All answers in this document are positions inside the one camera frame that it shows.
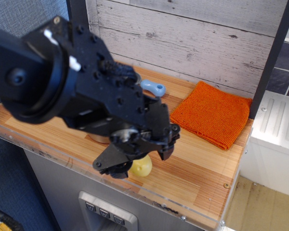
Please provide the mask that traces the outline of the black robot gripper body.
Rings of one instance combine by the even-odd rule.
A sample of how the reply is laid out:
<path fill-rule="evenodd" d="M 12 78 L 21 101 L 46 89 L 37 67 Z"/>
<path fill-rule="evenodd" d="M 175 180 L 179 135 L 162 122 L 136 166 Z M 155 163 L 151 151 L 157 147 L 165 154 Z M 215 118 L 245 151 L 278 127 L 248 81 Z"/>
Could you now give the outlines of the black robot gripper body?
<path fill-rule="evenodd" d="M 59 116 L 70 128 L 110 139 L 93 163 L 95 170 L 104 173 L 107 161 L 141 159 L 180 137 L 167 105 L 145 95 L 134 69 L 115 62 L 100 38 L 66 20 L 60 23 L 57 38 L 81 67 Z"/>

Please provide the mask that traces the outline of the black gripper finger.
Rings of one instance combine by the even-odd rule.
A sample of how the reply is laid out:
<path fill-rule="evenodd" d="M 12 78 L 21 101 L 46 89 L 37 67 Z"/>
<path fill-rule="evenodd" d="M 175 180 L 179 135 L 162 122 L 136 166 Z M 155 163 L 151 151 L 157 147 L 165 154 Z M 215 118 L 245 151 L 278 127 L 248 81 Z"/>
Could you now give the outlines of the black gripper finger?
<path fill-rule="evenodd" d="M 174 145 L 176 143 L 176 140 L 171 141 L 168 145 L 164 145 L 162 149 L 158 150 L 158 154 L 162 161 L 166 161 L 170 158 L 174 151 Z"/>
<path fill-rule="evenodd" d="M 128 178 L 128 170 L 131 168 L 133 161 L 107 161 L 104 162 L 104 173 L 115 179 Z"/>

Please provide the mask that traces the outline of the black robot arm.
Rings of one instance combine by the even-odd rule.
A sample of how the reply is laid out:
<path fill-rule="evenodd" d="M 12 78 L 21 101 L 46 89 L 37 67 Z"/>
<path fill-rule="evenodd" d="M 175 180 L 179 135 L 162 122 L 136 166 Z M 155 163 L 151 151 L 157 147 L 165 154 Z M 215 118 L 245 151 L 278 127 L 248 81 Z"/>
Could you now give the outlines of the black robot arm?
<path fill-rule="evenodd" d="M 168 159 L 180 137 L 167 105 L 143 93 L 133 67 L 60 16 L 21 38 L 0 29 L 0 100 L 22 122 L 57 116 L 69 128 L 109 138 L 92 166 L 116 179 L 152 151 Z"/>

